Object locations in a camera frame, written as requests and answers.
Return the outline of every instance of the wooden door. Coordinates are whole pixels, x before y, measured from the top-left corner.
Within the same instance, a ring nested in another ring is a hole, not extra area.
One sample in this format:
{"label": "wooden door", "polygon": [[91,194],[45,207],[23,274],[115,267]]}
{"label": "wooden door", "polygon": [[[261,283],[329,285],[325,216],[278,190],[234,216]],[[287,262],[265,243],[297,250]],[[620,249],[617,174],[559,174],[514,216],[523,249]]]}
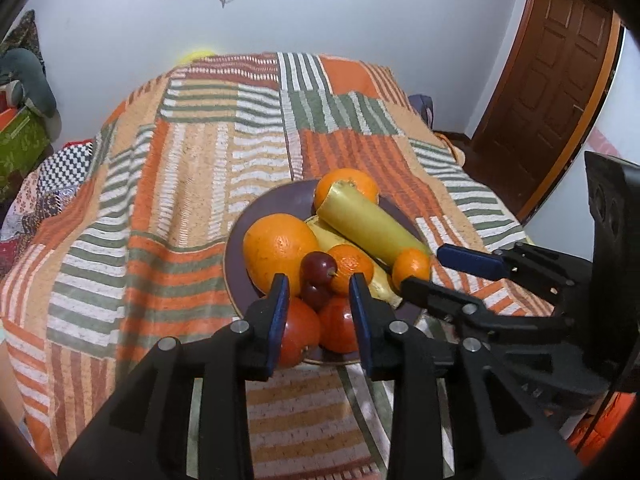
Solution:
{"label": "wooden door", "polygon": [[612,12],[600,0],[533,0],[506,83],[472,141],[481,162],[465,166],[512,212],[521,211],[576,130],[611,25]]}

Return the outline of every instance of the red tomato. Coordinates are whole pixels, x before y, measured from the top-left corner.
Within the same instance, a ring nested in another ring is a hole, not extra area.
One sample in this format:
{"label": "red tomato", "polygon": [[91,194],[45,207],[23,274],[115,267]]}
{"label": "red tomato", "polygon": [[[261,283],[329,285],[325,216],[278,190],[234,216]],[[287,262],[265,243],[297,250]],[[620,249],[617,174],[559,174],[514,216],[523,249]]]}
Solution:
{"label": "red tomato", "polygon": [[358,351],[349,298],[334,296],[320,310],[320,346],[338,354]]}
{"label": "red tomato", "polygon": [[320,342],[318,314],[299,298],[289,300],[287,323],[280,345],[279,368],[300,364],[305,355]]}

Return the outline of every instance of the patterned cloth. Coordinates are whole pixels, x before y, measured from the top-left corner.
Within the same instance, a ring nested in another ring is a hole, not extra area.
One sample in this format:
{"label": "patterned cloth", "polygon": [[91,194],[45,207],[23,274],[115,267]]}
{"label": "patterned cloth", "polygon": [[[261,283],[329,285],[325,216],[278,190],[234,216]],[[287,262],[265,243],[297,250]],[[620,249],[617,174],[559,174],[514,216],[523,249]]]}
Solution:
{"label": "patterned cloth", "polygon": [[42,221],[61,213],[76,196],[92,150],[92,140],[72,150],[65,146],[24,179],[0,229],[0,278],[26,250]]}
{"label": "patterned cloth", "polygon": [[92,145],[73,144],[54,153],[43,163],[38,188],[44,193],[79,186],[84,182],[92,157]]}
{"label": "patterned cloth", "polygon": [[[20,23],[2,40],[2,43],[0,43],[0,56],[12,48],[26,48],[33,52],[42,65],[42,71],[45,74],[47,73],[44,67],[44,61],[42,60],[42,53],[40,52],[40,40],[38,39],[35,10],[27,10],[20,18]],[[0,84],[8,82],[8,80],[0,78]]]}
{"label": "patterned cloth", "polygon": [[[345,166],[370,173],[433,251],[525,238],[386,68],[309,54],[211,57],[156,78],[114,111],[75,200],[40,223],[0,282],[28,425],[52,469],[159,338],[193,341],[231,322],[222,257],[248,203]],[[549,312],[512,283],[437,262],[433,276],[502,314]],[[446,335],[427,317],[418,326]],[[393,389],[367,381],[359,365],[277,372],[247,384],[247,404],[257,478],[386,473]]]}

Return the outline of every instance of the green box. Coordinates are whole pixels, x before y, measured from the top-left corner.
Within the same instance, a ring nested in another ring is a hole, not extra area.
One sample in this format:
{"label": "green box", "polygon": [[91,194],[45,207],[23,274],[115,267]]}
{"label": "green box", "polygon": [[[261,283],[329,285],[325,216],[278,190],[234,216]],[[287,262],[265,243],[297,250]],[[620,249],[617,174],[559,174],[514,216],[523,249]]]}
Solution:
{"label": "green box", "polygon": [[29,174],[48,144],[40,118],[27,107],[0,131],[0,202],[17,192],[12,182]]}

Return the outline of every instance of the bolt head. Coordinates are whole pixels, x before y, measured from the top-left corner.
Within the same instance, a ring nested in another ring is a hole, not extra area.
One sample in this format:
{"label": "bolt head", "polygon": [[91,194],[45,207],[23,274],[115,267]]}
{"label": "bolt head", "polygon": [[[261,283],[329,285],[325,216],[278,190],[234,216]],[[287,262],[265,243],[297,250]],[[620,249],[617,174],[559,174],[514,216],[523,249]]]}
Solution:
{"label": "bolt head", "polygon": [[231,332],[235,332],[237,334],[241,334],[246,332],[247,330],[249,330],[249,322],[245,321],[244,319],[236,319],[232,324],[231,324]]}
{"label": "bolt head", "polygon": [[175,340],[175,337],[163,337],[160,341],[158,341],[158,348],[164,352],[169,350],[173,350],[178,342]]}
{"label": "bolt head", "polygon": [[476,339],[475,337],[467,337],[462,342],[462,346],[465,348],[465,350],[468,350],[469,352],[477,352],[479,349],[482,348],[482,343],[479,342],[478,339]]}
{"label": "bolt head", "polygon": [[475,314],[477,310],[478,306],[474,305],[473,303],[467,303],[466,305],[462,306],[462,312],[464,312],[468,316],[471,316],[471,314]]}
{"label": "bolt head", "polygon": [[404,321],[396,319],[395,321],[389,323],[389,330],[391,330],[391,332],[393,332],[394,334],[403,334],[409,330],[409,325],[407,325],[407,323],[405,323]]}

